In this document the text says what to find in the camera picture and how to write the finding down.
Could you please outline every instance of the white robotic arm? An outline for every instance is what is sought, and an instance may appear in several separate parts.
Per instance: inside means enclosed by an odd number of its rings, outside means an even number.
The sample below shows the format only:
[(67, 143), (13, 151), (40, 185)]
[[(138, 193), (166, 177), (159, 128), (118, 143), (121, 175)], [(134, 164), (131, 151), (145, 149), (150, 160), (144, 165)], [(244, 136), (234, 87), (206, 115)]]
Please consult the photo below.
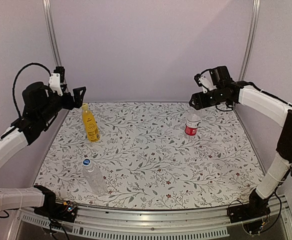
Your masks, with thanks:
[[(212, 83), (202, 73), (209, 71)], [(264, 179), (249, 196), (249, 203), (228, 209), (232, 222), (257, 218), (270, 213), (268, 199), (291, 171), (292, 165), (292, 104), (258, 89), (251, 82), (234, 82), (226, 66), (207, 69), (195, 76), (203, 92), (192, 95), (190, 106), (199, 110), (226, 102), (242, 104), (274, 120), (282, 128), (274, 161)]]
[[(31, 65), (41, 66), (30, 63), (22, 70)], [(64, 74), (64, 68), (57, 67), (54, 73), (50, 73), (49, 86), (35, 82), (23, 91), (23, 114), (0, 137), (0, 168), (17, 152), (32, 144), (42, 131), (47, 131), (61, 109), (81, 107), (86, 88), (74, 89), (72, 97), (65, 92)], [(76, 214), (75, 203), (67, 203), (67, 211), (63, 211), (66, 214), (58, 215), (60, 208), (65, 207), (56, 203), (55, 194), (43, 186), (0, 188), (0, 212), (25, 207), (34, 207), (38, 214), (69, 222), (74, 221)]]

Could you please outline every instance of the gray wall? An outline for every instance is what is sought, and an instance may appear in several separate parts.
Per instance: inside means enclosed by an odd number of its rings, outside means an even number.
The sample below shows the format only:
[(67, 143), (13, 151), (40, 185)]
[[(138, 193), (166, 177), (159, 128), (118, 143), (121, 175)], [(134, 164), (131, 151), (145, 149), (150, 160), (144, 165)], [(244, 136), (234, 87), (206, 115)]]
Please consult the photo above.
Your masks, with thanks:
[[(292, 1), (261, 1), (245, 80), (292, 102)], [(275, 155), (280, 127), (254, 110), (238, 105), (238, 112), (268, 169)], [(292, 211), (292, 178), (288, 178), (281, 188)]]
[(87, 101), (189, 101), (193, 76), (227, 65), (237, 79), (251, 0), (54, 0), (71, 88)]
[[(0, 135), (18, 117), (12, 101), (12, 83), (18, 70), (30, 62), (43, 63), (51, 70), (55, 66), (42, 1), (0, 0)], [(21, 93), (24, 88), (35, 81), (47, 83), (48, 77), (45, 70), (35, 66), (20, 75), (16, 88), (20, 109), (23, 109)], [(33, 184), (60, 122), (61, 118), (0, 170), (0, 187), (25, 188)], [(7, 236), (12, 218), (0, 219), (0, 239)]]

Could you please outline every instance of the bottle label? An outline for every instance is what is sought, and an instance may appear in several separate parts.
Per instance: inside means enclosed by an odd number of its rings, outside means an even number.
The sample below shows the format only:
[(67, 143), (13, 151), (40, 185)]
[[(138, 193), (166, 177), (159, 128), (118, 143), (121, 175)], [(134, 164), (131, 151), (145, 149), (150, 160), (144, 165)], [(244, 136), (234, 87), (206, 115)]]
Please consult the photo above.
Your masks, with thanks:
[(83, 162), (82, 162), (83, 166), (89, 166), (90, 163), (91, 163), (90, 159), (85, 159), (85, 160), (83, 160)]
[(91, 118), (88, 118), (87, 119), (87, 126), (86, 126), (86, 128), (87, 128), (88, 131), (94, 131), (97, 128), (96, 124), (94, 124), (91, 121), (92, 121)]
[(197, 133), (199, 121), (188, 121), (186, 123), (185, 133), (189, 136), (194, 136)]
[(87, 132), (87, 133), (88, 133), (88, 135), (89, 135), (90, 137), (95, 137), (95, 136), (97, 136), (97, 138), (98, 138), (98, 136), (99, 136), (99, 131), (98, 131), (97, 128), (95, 129), (95, 131), (89, 131), (89, 132)]

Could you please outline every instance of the yellow bottle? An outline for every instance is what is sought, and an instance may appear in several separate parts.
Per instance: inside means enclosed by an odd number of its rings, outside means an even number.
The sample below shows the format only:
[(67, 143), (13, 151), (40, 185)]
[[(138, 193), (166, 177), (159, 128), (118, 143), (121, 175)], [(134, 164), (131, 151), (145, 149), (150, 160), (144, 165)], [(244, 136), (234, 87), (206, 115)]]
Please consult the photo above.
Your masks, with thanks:
[(98, 127), (92, 112), (88, 108), (88, 104), (82, 104), (82, 121), (84, 122), (85, 129), (87, 132), (88, 140), (96, 142), (100, 139)]

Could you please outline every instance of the leaf pattern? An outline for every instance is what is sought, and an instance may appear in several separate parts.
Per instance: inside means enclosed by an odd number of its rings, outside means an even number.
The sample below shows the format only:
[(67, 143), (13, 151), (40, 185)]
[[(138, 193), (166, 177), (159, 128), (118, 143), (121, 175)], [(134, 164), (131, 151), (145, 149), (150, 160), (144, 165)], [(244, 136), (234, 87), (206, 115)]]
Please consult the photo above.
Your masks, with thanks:
[[(187, 209), (247, 201), (263, 174), (233, 112), (202, 110), (196, 136), (184, 133), (186, 103), (90, 103), (101, 139), (89, 142), (81, 111), (70, 111), (36, 184), (58, 199), (129, 209)], [(89, 158), (108, 192), (94, 195), (82, 175)]]

